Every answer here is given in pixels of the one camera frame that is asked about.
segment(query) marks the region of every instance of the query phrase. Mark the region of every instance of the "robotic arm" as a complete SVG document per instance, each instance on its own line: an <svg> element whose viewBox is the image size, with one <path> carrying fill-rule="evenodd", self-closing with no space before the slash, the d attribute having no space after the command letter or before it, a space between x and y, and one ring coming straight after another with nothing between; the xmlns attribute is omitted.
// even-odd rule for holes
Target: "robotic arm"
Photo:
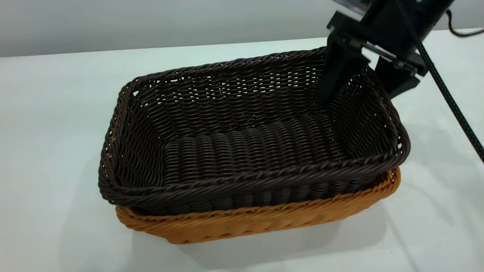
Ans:
<svg viewBox="0 0 484 272"><path fill-rule="evenodd" d="M320 81L316 102L326 107L333 100L345 76L369 63L361 54L366 47L380 55L375 72L389 97L416 87L416 74L428 69L415 53L414 40L402 19L396 0L335 0L365 13L359 22L336 12L327 28L331 30L326 52L326 71ZM454 0L401 0L410 23L422 41Z"/></svg>

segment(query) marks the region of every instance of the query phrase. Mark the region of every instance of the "black cable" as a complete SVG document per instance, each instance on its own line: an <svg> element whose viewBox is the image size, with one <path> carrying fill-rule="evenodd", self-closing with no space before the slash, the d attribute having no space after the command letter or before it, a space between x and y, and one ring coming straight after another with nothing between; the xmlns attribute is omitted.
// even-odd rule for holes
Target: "black cable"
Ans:
<svg viewBox="0 0 484 272"><path fill-rule="evenodd" d="M434 63L430 59L429 55L427 54L427 51L425 50L425 47L423 46L422 42L420 41L420 38L417 34L417 31L415 31L410 19L408 18L407 11L405 10L402 0L396 0L396 3L398 5L398 9L400 10L400 14L402 15L403 21L405 25L407 26L408 31L410 32L410 35L412 36L413 42L415 43L415 46L417 47L418 51L420 52L420 55L422 56L422 59L424 60L425 64L427 65L427 68L432 75L432 77L435 80L435 83L437 84L438 88L440 89L440 92L442 93L445 101L449 105L449 107L452 110L452 113L454 114L455 118L459 122L462 130L466 134L467 138L469 139L470 143L476 150L477 154L479 155L479 158L481 161L484 163L484 148L482 144L479 142L479 139L477 136L474 134L472 128L469 126L469 123L467 123L466 118L462 114L462 112L459 109L459 106L455 103L455 100L452 98L451 93L447 89L447 86L445 85L444 81L442 80L442 77L440 77L439 72L435 68Z"/></svg>
<svg viewBox="0 0 484 272"><path fill-rule="evenodd" d="M475 31L475 32L471 32L471 33L460 33L460 32L455 31L455 29L452 26L452 12L450 10L447 10L445 13L449 17L449 30L455 36L461 37L461 38L466 38L466 37L472 37L472 36L484 33L484 29L481 29L481 30L478 30L478 31Z"/></svg>

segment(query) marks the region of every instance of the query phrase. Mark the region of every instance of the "tabletop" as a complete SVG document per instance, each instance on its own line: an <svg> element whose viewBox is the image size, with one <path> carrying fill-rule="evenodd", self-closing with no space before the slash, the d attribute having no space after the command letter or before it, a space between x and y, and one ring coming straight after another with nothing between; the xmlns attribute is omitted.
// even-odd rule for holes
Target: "tabletop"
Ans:
<svg viewBox="0 0 484 272"><path fill-rule="evenodd" d="M412 143L401 186L345 220L173 245L127 229L102 199L100 152L125 83L325 44L320 38L0 58L0 270L484 271L484 167L430 75L393 99ZM484 140L484 36L433 31L424 44ZM375 65L377 57L369 57Z"/></svg>

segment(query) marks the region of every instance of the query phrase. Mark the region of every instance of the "woven pattern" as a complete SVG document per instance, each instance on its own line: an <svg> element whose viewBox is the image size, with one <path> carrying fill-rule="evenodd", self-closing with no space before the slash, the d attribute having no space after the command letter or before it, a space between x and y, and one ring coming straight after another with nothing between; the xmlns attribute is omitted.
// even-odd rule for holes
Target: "woven pattern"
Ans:
<svg viewBox="0 0 484 272"><path fill-rule="evenodd" d="M119 94L101 153L112 204L150 215L330 198L369 188L409 140L369 68L328 110L313 101L325 49L181 68Z"/></svg>
<svg viewBox="0 0 484 272"><path fill-rule="evenodd" d="M371 189L330 199L172 216L141 216L121 206L116 212L128 228L166 238L170 243L205 242L341 220L393 194L399 184L397 168L378 176Z"/></svg>

